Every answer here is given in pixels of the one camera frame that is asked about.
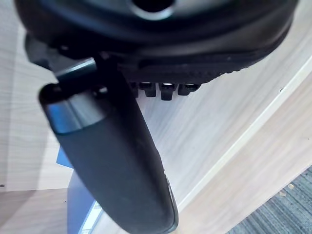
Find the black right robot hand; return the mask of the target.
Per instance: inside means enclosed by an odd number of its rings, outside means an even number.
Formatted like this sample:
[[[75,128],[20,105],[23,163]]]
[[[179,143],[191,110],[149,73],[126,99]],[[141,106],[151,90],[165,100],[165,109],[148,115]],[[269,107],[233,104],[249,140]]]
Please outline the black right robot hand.
[[[57,83],[41,108],[84,186],[130,234],[168,234],[176,201],[137,103],[186,96],[261,61],[295,0],[17,0],[29,61]]]

